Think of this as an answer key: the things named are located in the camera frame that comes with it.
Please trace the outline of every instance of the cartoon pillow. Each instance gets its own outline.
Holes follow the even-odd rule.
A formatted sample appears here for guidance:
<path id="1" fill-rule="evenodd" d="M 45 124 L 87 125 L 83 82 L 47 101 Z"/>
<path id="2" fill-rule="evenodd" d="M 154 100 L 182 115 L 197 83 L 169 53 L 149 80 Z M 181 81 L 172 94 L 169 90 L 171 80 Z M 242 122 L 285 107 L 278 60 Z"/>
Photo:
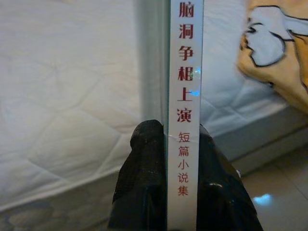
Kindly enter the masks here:
<path id="1" fill-rule="evenodd" d="M 261 2 L 249 9 L 238 67 L 272 84 L 289 103 L 308 113 L 308 1 L 289 6 Z"/>

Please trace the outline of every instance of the white mattress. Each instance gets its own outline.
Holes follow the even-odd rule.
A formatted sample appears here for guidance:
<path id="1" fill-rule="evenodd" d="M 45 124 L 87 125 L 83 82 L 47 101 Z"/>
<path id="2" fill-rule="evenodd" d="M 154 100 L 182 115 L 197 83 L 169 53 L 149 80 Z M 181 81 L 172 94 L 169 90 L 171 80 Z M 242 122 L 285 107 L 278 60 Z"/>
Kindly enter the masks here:
<path id="1" fill-rule="evenodd" d="M 13 216 L 30 219 L 24 223 L 6 210 L 119 170 L 140 122 L 134 30 L 131 1 L 1 1 L 0 230 L 60 218 L 61 203 L 16 210 Z M 106 191 L 100 182 L 96 194 L 110 205 L 114 185 L 105 183 Z M 91 200 L 87 191 L 71 196 L 60 200 Z M 106 218 L 106 204 L 88 206 Z M 90 220 L 91 209 L 76 208 Z M 78 216 L 66 226 L 61 221 L 62 228 L 84 227 L 88 221 L 70 228 L 81 222 Z"/>
<path id="2" fill-rule="evenodd" d="M 93 193 L 102 207 L 111 203 L 114 185 L 105 179 L 130 152 L 142 116 L 133 13 L 133 0 L 1 1 L 0 230 L 46 222 L 52 230 L 55 222 L 77 231 L 98 222 L 77 225 L 96 209 Z M 201 119 L 214 136 L 286 106 L 236 69 L 244 20 L 242 0 L 206 1 Z M 107 191 L 79 193 L 94 180 Z M 61 208 L 50 203 L 54 195 L 89 203 Z M 69 209 L 75 216 L 59 221 Z M 99 213 L 104 219 L 108 209 Z"/>

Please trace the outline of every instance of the quilted mattress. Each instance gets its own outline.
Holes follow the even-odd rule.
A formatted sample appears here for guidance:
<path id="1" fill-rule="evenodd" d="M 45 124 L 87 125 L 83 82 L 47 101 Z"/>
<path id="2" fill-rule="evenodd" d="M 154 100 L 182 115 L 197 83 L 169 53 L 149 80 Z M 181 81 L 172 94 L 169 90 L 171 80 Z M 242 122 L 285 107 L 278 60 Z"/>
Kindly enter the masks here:
<path id="1" fill-rule="evenodd" d="M 142 118 L 133 3 L 0 2 L 0 230 L 107 219 Z M 286 106 L 236 69 L 244 16 L 243 0 L 205 4 L 201 119 L 212 135 Z"/>

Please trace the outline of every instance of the mattress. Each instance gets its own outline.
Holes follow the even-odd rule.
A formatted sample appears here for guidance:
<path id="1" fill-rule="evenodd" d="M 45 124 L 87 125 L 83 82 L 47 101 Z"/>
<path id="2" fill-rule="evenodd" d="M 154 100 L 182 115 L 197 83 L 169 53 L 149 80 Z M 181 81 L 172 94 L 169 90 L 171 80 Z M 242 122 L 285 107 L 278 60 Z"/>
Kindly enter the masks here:
<path id="1" fill-rule="evenodd" d="M 167 49 L 155 41 L 167 25 L 159 7 L 136 17 L 139 3 L 1 1 L 0 230 L 78 231 L 107 219 L 133 129 L 164 123 Z M 205 3 L 201 120 L 213 136 L 287 106 L 235 67 L 244 16 L 243 0 Z M 145 28 L 153 36 L 140 43 Z"/>
<path id="2" fill-rule="evenodd" d="M 107 218 L 141 120 L 134 30 L 131 1 L 1 1 L 0 230 Z"/>
<path id="3" fill-rule="evenodd" d="M 247 173 L 308 142 L 308 117 L 293 107 L 214 138 L 237 169 Z"/>

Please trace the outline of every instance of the tiled floor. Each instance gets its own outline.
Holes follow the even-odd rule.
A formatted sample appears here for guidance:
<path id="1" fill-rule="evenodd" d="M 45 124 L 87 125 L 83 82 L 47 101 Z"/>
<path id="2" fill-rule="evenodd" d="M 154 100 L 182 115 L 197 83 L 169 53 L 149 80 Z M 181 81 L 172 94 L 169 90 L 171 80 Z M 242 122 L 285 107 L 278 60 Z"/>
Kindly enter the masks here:
<path id="1" fill-rule="evenodd" d="M 308 146 L 244 176 L 264 231 L 308 231 Z"/>

